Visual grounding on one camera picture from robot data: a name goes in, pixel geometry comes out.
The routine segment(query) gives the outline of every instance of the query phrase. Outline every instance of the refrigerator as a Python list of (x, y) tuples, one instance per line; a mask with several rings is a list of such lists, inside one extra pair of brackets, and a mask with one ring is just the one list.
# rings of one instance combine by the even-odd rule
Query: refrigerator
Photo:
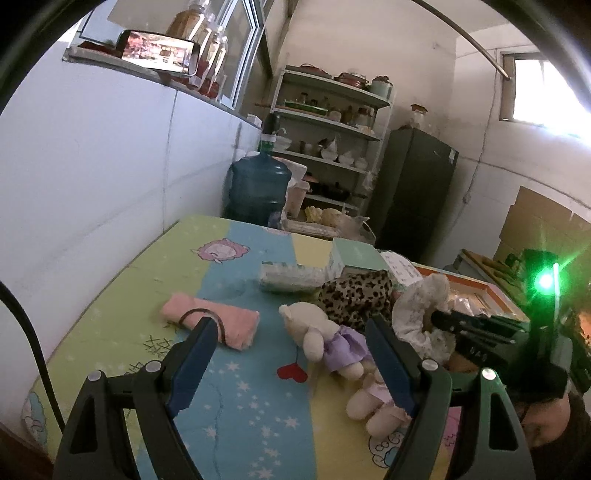
[(415, 128), (390, 133), (367, 216), (376, 248), (418, 262), (447, 197), (458, 153)]

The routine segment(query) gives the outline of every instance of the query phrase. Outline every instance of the colorful mattress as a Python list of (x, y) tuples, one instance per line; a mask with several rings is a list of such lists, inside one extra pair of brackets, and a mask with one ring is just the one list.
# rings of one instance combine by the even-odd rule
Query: colorful mattress
[[(261, 314), (253, 345), (242, 352), (218, 347), (191, 406), (175, 419), (204, 478), (383, 478), (404, 431), (377, 442), (363, 422), (350, 420), (345, 404), (359, 385), (307, 365), (278, 314), (280, 305), (298, 299), (258, 287), (261, 262), (324, 267), (330, 247), (227, 219), (180, 221), (113, 279), (53, 353), (48, 369), (62, 413), (67, 418), (90, 371), (135, 372), (186, 338), (159, 314), (172, 293), (183, 291)], [(155, 479), (134, 412), (126, 418), (142, 479)], [(39, 379), (23, 419), (55, 459), (61, 434)], [(443, 478), (448, 464), (442, 447), (432, 478)]]

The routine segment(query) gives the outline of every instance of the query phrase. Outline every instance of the black cable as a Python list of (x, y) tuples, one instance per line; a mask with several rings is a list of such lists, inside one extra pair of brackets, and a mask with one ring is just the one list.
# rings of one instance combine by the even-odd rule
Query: black cable
[(22, 308), (21, 304), (12, 294), (12, 292), (8, 289), (8, 287), (0, 281), (0, 300), (2, 303), (6, 305), (8, 310), (14, 315), (18, 324), (21, 326), (22, 331), (25, 332), (25, 336), (29, 341), (29, 346), (31, 347), (31, 351), (33, 352), (33, 357), (35, 358), (35, 363), (37, 364), (37, 369), (39, 370), (39, 375), (41, 376), (41, 382), (43, 383), (43, 388), (45, 388), (45, 392), (47, 394), (47, 398), (49, 399), (49, 404), (51, 405), (51, 409), (53, 410), (53, 414), (56, 417), (57, 425), (59, 426), (61, 431), (64, 431), (64, 427), (66, 426), (64, 422), (64, 417), (61, 416), (60, 407), (57, 404), (56, 394), (53, 391), (53, 386), (51, 384), (51, 379), (49, 378), (49, 372), (47, 371), (47, 365), (45, 364), (45, 358), (43, 357), (43, 351), (41, 350), (41, 345), (39, 344), (39, 338), (37, 338), (37, 334), (29, 317), (27, 316), (25, 310)]

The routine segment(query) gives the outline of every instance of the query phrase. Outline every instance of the cartoon sheep print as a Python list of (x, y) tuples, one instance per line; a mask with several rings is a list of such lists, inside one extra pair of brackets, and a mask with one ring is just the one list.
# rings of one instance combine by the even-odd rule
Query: cartoon sheep print
[(244, 245), (232, 242), (227, 238), (221, 240), (214, 240), (208, 244), (203, 245), (197, 250), (191, 250), (194, 254), (199, 255), (202, 260), (207, 260), (215, 263), (222, 263), (226, 260), (234, 260), (248, 253), (250, 249)]

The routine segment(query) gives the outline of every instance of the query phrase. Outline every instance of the box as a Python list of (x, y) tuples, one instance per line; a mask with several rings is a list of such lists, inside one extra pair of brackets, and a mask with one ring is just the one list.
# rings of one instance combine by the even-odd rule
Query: box
[(589, 302), (591, 223), (522, 186), (515, 204), (509, 208), (499, 238), (501, 242), (494, 259), (501, 262), (508, 253), (519, 255), (525, 248), (557, 254), (565, 286), (563, 297), (575, 307)]
[(332, 241), (326, 272), (329, 280), (373, 270), (388, 270), (379, 252), (369, 244), (345, 238)]
[(423, 279), (423, 276), (406, 257), (395, 252), (381, 252), (382, 258), (390, 270), (397, 291), (404, 291), (407, 287)]

